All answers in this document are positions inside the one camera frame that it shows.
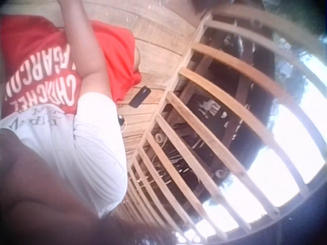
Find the hair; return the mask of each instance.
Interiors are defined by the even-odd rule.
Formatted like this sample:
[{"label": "hair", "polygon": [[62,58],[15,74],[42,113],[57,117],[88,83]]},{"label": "hair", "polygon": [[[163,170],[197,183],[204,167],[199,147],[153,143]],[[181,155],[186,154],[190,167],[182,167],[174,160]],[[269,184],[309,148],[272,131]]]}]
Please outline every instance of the hair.
[{"label": "hair", "polygon": [[100,221],[100,239],[103,245],[176,245],[172,230],[126,222],[115,214]]}]

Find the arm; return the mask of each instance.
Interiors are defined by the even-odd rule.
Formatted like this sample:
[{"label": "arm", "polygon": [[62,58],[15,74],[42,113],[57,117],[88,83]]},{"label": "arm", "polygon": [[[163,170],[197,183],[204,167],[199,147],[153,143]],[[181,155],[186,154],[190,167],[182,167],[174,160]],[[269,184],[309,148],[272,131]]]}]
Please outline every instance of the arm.
[{"label": "arm", "polygon": [[83,79],[81,94],[98,92],[111,98],[103,51],[94,35],[81,0],[58,0],[77,72]]}]

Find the sleeve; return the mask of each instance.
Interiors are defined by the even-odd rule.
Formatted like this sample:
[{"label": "sleeve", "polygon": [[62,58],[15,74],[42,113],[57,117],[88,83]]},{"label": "sleeve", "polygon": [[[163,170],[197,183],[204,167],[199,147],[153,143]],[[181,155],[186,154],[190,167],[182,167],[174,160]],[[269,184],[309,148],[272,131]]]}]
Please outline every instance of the sleeve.
[{"label": "sleeve", "polygon": [[78,100],[74,142],[85,190],[99,215],[115,208],[127,190],[126,153],[117,108],[90,92]]}]

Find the fabric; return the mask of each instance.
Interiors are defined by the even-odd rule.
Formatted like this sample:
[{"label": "fabric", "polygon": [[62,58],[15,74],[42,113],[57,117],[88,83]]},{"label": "fabric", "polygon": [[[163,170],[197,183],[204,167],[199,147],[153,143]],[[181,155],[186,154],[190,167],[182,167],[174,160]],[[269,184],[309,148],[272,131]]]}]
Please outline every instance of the fabric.
[{"label": "fabric", "polygon": [[[104,51],[116,103],[141,81],[140,73],[133,71],[135,38],[123,28],[97,21],[92,24]],[[81,78],[70,58],[63,30],[39,16],[4,16],[1,47],[9,81],[2,117],[39,104],[54,104],[76,114]]]},{"label": "fabric", "polygon": [[127,190],[124,143],[114,102],[140,82],[135,40],[125,29],[93,23],[112,91],[79,97],[81,78],[65,33],[36,16],[5,16],[1,45],[7,83],[1,128],[12,130],[57,171],[99,216]]},{"label": "fabric", "polygon": [[12,130],[97,210],[112,210],[127,190],[124,143],[114,102],[99,93],[78,100],[77,114],[55,105],[38,105],[14,112],[0,122]]}]

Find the wooden deck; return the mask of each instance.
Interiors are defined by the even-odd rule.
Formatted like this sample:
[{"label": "wooden deck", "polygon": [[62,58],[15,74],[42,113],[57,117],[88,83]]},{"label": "wooden deck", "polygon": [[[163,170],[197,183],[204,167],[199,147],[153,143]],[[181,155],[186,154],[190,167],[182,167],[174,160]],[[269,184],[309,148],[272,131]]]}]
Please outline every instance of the wooden deck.
[{"label": "wooden deck", "polygon": [[[84,5],[90,19],[130,29],[141,53],[142,82],[118,105],[119,114],[127,122],[123,136],[127,159],[130,159],[200,18],[195,16],[187,0],[178,3],[172,0],[88,0]],[[171,9],[191,20],[192,24]],[[2,12],[40,15],[63,27],[55,0],[12,0]],[[151,88],[151,94],[139,108],[130,107],[128,103],[144,85]]]}]

